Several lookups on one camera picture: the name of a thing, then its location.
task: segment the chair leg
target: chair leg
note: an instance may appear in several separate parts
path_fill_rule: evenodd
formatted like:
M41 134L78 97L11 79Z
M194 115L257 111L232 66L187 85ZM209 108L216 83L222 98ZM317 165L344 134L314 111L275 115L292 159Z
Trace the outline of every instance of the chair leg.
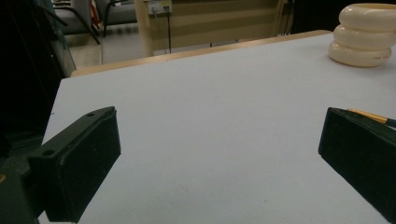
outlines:
M96 30L96 28L95 28L95 26L92 24L91 25L91 30L93 31L93 33L96 35L96 36L99 36L99 33L98 33L98 31Z
M106 28L107 28L107 25L103 24L103 37L106 37Z

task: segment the black chair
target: black chair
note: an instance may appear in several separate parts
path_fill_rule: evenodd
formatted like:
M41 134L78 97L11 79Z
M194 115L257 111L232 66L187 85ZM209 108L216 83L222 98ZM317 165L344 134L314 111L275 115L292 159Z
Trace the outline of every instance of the black chair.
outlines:
M55 2L53 5L55 14L67 23L66 26L60 24L64 35L90 33L96 43L98 45L100 44L96 34L92 30L94 28L92 26L90 28L89 26L92 22L91 2L89 0Z
M95 4L103 24L103 37L106 36L108 25L137 22L134 1L132 0L95 0Z

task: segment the white table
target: white table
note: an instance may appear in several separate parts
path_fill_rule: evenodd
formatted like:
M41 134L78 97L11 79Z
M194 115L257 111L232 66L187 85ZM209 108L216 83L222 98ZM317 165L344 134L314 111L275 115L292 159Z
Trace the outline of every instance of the white table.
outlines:
M320 35L64 79L45 141L87 112L118 110L122 154L80 223L388 223L318 143L328 107L396 118L396 57L350 67L328 57L331 42Z

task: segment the stacked white rings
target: stacked white rings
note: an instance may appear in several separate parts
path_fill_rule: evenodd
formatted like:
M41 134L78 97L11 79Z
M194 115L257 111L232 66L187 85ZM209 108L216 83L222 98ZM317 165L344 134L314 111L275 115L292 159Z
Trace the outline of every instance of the stacked white rings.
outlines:
M396 5L353 4L339 16L329 56L339 63L375 67L388 61L396 44Z

